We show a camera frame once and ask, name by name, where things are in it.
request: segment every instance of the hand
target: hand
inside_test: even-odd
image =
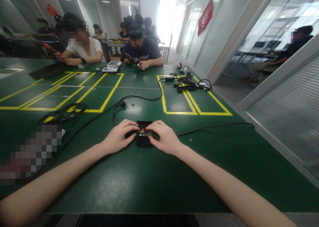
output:
[[[61,55],[61,53],[54,53],[54,55],[60,62],[65,62],[66,57]]]
[[[130,144],[137,135],[137,133],[134,133],[125,139],[125,134],[132,130],[138,131],[139,129],[139,125],[136,122],[124,119],[120,124],[115,126],[104,141],[98,145],[101,147],[104,155],[118,152]]]
[[[123,63],[125,63],[125,64],[131,64],[132,62],[129,61],[127,58],[125,58],[124,61],[123,61]]]
[[[182,149],[184,149],[184,147],[186,147],[179,141],[173,129],[162,121],[155,121],[145,129],[152,130],[160,136],[159,141],[154,139],[152,136],[148,136],[148,138],[151,144],[167,154],[176,156]]]
[[[81,64],[82,61],[80,58],[78,58],[78,59],[66,58],[65,63],[67,65],[77,66],[77,65]]]
[[[151,62],[149,60],[142,60],[140,61],[139,69],[145,71],[150,65]]]

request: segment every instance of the woman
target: woman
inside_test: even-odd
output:
[[[156,32],[156,25],[152,25],[151,31],[154,32],[155,36],[157,37],[157,39],[159,40],[159,43],[160,43],[160,37],[159,37],[158,33]]]
[[[74,14],[66,13],[61,23],[62,29],[70,34],[71,40],[62,54],[54,54],[60,62],[73,66],[105,62],[101,43],[89,36],[83,21]],[[75,53],[81,58],[71,58]]]
[[[122,31],[119,33],[119,40],[129,40],[128,33],[126,31],[124,22],[121,22],[121,29]]]
[[[98,24],[94,24],[93,28],[94,28],[94,32],[95,32],[93,35],[94,38],[97,38],[100,40],[107,39],[107,36],[105,35],[105,33],[102,32],[102,30]]]

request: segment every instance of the red banner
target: red banner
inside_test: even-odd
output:
[[[206,25],[212,19],[212,17],[213,17],[213,0],[209,0],[204,12],[202,13],[198,21],[198,36],[205,29]]]
[[[49,4],[48,4],[48,7],[47,7],[47,12],[48,12],[50,15],[52,15],[52,16],[56,16],[56,15],[57,15],[57,11],[56,11],[55,9],[53,9],[53,7],[50,6]]]
[[[186,21],[188,21],[188,19],[189,19],[189,15],[190,15],[190,9],[188,9],[188,11],[187,11]]]

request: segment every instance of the desk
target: desk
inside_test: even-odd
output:
[[[10,151],[17,151],[18,146],[26,143],[26,138],[32,137],[31,131],[39,130],[37,121],[48,113],[45,111],[47,108],[55,108],[66,99],[63,106],[74,103],[95,85],[81,101],[88,104],[90,111],[63,127],[66,133],[62,141],[66,142],[79,127],[101,112],[105,102],[104,108],[108,108],[125,95],[156,98],[160,94],[158,75],[162,77],[160,75],[177,71],[175,65],[164,65],[150,67],[143,72],[133,64],[124,65],[122,74],[117,75],[83,73],[105,65],[97,63],[84,69],[70,69],[70,72],[79,72],[72,73],[72,77],[70,73],[65,73],[35,83],[28,73],[51,64],[51,60],[0,58],[0,62],[7,68],[22,69],[19,72],[13,70],[14,74],[0,79],[0,124],[5,127],[0,132],[2,165],[4,158],[10,157]],[[63,77],[61,88],[49,95],[41,95]],[[33,87],[25,89],[32,83]],[[198,90],[177,93],[172,82],[161,84],[166,112],[161,99],[147,101],[130,98],[127,99],[127,107],[118,110],[115,122],[119,123],[124,118],[134,121],[160,119],[176,133],[181,133],[208,124],[244,121],[214,92]],[[41,100],[30,105],[28,101],[38,95]],[[112,112],[104,113],[85,127],[44,170],[101,142],[112,129]],[[319,190],[248,125],[204,129],[181,136],[180,140],[236,176],[279,210],[319,211]],[[4,197],[15,189],[15,186],[0,186],[0,196]],[[101,159],[89,168],[48,207],[47,212],[224,213],[230,210],[183,162],[156,148],[138,148],[132,142],[127,148]]]
[[[273,58],[277,57],[277,55],[275,54],[268,54],[267,48],[257,48],[257,47],[253,47],[252,49],[237,50],[236,53],[240,54],[239,59],[236,61],[236,63],[233,65],[233,67],[228,73],[223,73],[223,76],[228,77],[230,73],[234,70],[234,68],[238,65],[238,63],[240,62],[240,60],[243,58],[244,55],[251,55],[253,57],[256,57],[256,56],[262,56],[262,57],[267,56],[267,57],[273,57]]]
[[[120,43],[113,43],[110,40],[107,41],[101,41],[102,43],[106,43],[108,46],[110,47],[114,47],[115,49],[115,53],[118,54],[118,47],[124,47],[124,45],[126,44],[126,42],[120,42]],[[170,46],[168,44],[159,44],[159,49],[163,50],[163,58],[164,58],[164,63],[167,64],[168,62],[168,56],[169,56],[169,51],[170,51]],[[113,55],[113,51],[112,49],[109,49],[110,51],[110,55]]]

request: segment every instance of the white t-shirt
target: white t-shirt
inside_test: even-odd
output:
[[[94,39],[92,37],[89,37],[89,42],[90,42],[90,49],[91,49],[91,57],[96,56],[97,51],[101,51],[102,52],[102,62],[106,62],[105,57],[103,55],[101,43],[97,39]],[[86,52],[84,50],[83,45],[76,44],[75,39],[71,39],[69,41],[69,44],[68,44],[66,49],[71,51],[72,53],[78,53],[81,58],[84,58],[84,59],[89,58],[89,56],[86,54]]]
[[[97,37],[97,38],[99,38],[99,39],[101,39],[101,38],[107,38],[106,35],[105,35],[105,33],[103,33],[103,32],[102,32],[101,34],[99,34],[99,35],[96,34],[96,33],[94,33],[94,35],[92,35],[92,36],[93,36],[93,37]]]

